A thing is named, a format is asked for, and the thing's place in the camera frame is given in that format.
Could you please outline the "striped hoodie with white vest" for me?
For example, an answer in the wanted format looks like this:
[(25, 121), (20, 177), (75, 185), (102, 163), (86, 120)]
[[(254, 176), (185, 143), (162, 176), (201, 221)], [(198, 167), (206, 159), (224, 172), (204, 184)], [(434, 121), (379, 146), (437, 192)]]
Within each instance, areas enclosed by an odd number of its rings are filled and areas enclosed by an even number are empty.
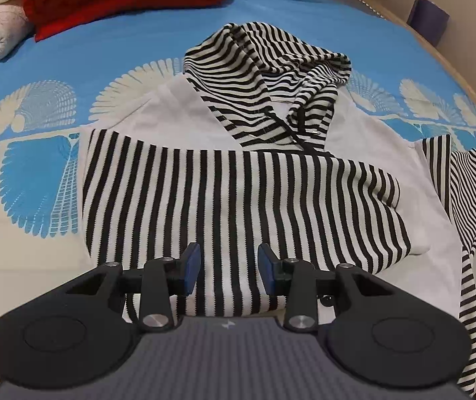
[(196, 316), (280, 309), (257, 248), (331, 271), (383, 274), (457, 317), (476, 386), (476, 149), (409, 142), (345, 99), (349, 58), (271, 24), (225, 24), (183, 57), (164, 113), (208, 117), (225, 148), (156, 145), (111, 125), (83, 134), (81, 222), (90, 256), (138, 268), (188, 244), (202, 271), (172, 308)]

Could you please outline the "purple box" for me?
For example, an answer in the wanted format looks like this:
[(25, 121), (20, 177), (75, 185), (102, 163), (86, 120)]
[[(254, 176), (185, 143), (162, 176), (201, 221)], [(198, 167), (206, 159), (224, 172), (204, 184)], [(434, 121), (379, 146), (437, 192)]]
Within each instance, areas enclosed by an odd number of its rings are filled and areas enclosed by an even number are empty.
[(436, 47), (446, 31), (450, 15), (430, 0), (414, 0), (407, 24)]

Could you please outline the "blue patterned bed sheet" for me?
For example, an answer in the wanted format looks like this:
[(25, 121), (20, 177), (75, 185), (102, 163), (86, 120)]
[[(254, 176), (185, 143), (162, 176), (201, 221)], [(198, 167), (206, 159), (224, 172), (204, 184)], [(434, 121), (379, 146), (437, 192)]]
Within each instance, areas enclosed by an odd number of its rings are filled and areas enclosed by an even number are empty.
[(0, 314), (82, 263), (72, 179), (83, 128), (111, 125), (156, 145), (226, 147), (213, 119), (164, 113), (158, 100), (190, 47), (248, 21), (347, 54), (345, 99), (407, 141), (448, 134), (457, 149), (476, 148), (466, 89), (412, 33), (356, 0), (227, 0), (28, 39), (0, 61)]

